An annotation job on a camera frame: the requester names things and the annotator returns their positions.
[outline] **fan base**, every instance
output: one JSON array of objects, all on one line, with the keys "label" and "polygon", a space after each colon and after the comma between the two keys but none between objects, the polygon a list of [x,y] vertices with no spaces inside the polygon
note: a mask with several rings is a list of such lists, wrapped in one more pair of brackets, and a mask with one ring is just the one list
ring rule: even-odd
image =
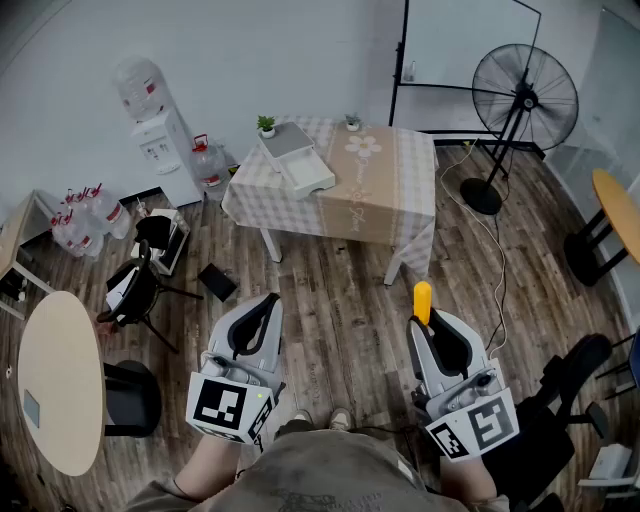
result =
[{"label": "fan base", "polygon": [[502,198],[498,191],[479,178],[469,178],[460,185],[460,195],[478,213],[495,215],[502,208]]}]

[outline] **white box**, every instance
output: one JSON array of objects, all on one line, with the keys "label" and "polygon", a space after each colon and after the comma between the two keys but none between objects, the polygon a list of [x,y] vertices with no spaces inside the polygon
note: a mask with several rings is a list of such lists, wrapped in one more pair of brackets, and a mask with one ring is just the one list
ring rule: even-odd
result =
[{"label": "white box", "polygon": [[593,463],[589,480],[613,480],[622,478],[631,459],[631,450],[621,444],[603,446]]},{"label": "white box", "polygon": [[274,407],[271,388],[191,372],[186,420],[203,434],[258,444]]},{"label": "white box", "polygon": [[258,135],[260,147],[271,166],[282,173],[295,199],[336,184],[335,175],[315,152],[313,140],[302,128],[288,122],[274,129],[276,134],[270,139]]}]

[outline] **plastic water bottle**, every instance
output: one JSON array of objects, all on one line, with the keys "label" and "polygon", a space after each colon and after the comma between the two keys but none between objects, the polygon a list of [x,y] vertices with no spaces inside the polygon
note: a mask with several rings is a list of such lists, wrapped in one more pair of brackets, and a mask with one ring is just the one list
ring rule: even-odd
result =
[{"label": "plastic water bottle", "polygon": [[109,230],[101,219],[98,219],[91,212],[91,201],[93,200],[88,196],[89,189],[87,187],[78,194],[74,194],[71,189],[67,192],[67,197],[64,198],[69,211],[76,210],[82,212],[83,216],[87,219],[92,228],[100,231],[103,235],[106,235]]},{"label": "plastic water bottle", "polygon": [[71,254],[74,258],[82,256],[82,252],[76,247],[68,236],[67,226],[60,222],[62,218],[61,214],[58,217],[51,219],[51,233],[56,243],[62,247],[65,251]]},{"label": "plastic water bottle", "polygon": [[102,183],[87,191],[91,213],[104,223],[114,238],[122,240],[127,236],[131,227],[131,215],[108,190],[102,188]]},{"label": "plastic water bottle", "polygon": [[193,138],[191,167],[207,197],[222,201],[227,189],[227,159],[222,146],[209,143],[206,133]]},{"label": "plastic water bottle", "polygon": [[71,210],[62,221],[67,226],[69,241],[80,253],[90,258],[97,258],[104,245],[104,235],[91,227],[86,215]]}]

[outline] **shoe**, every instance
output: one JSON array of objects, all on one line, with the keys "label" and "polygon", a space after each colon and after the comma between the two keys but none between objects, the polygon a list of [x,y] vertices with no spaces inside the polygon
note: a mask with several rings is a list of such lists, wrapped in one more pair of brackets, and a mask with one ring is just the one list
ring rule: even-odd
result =
[{"label": "shoe", "polygon": [[313,425],[313,421],[311,420],[311,414],[309,414],[304,409],[298,409],[296,413],[293,415],[292,420],[303,420]]},{"label": "shoe", "polygon": [[329,430],[342,430],[347,432],[353,428],[353,416],[342,407],[337,408],[329,418]]}]

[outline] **black chair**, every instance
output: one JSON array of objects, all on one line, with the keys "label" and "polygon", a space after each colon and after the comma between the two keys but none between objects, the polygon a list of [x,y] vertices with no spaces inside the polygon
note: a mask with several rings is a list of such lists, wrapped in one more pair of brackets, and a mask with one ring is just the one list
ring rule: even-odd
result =
[{"label": "black chair", "polygon": [[174,292],[184,295],[185,297],[192,297],[199,300],[202,300],[204,297],[162,284],[159,279],[158,270],[151,264],[151,250],[146,240],[140,242],[138,254],[141,254],[142,258],[134,258],[123,263],[113,277],[107,281],[107,288],[111,290],[120,283],[133,268],[138,269],[116,308],[100,313],[97,320],[98,322],[113,322],[117,320],[120,315],[124,315],[124,318],[118,320],[118,325],[142,322],[160,338],[160,341],[177,354],[179,352],[178,349],[169,343],[169,341],[151,325],[149,313],[155,306],[159,295],[164,292]]},{"label": "black chair", "polygon": [[[597,404],[577,416],[571,416],[571,406],[580,388],[610,356],[611,343],[601,334],[585,336],[564,358],[554,356],[544,369],[542,388],[516,407],[520,433],[483,455],[498,492],[509,498],[512,510],[527,510],[573,457],[568,425],[590,423],[600,437],[607,436],[607,418]],[[558,397],[561,405],[554,414],[549,405]],[[556,510],[558,502],[550,499],[548,505]]]},{"label": "black chair", "polygon": [[596,379],[601,379],[605,375],[610,375],[612,373],[615,373],[617,375],[619,373],[628,371],[631,373],[631,377],[633,377],[633,382],[629,383],[626,388],[609,395],[607,398],[605,398],[605,400],[624,395],[625,393],[628,393],[633,389],[640,388],[640,329],[638,329],[631,336],[627,336],[625,339],[613,345],[613,348],[618,347],[631,339],[633,339],[633,343],[631,344],[631,350],[629,350],[629,357],[627,358],[627,361],[619,364],[618,366],[614,366],[610,370],[607,370],[606,372],[598,375]]}]

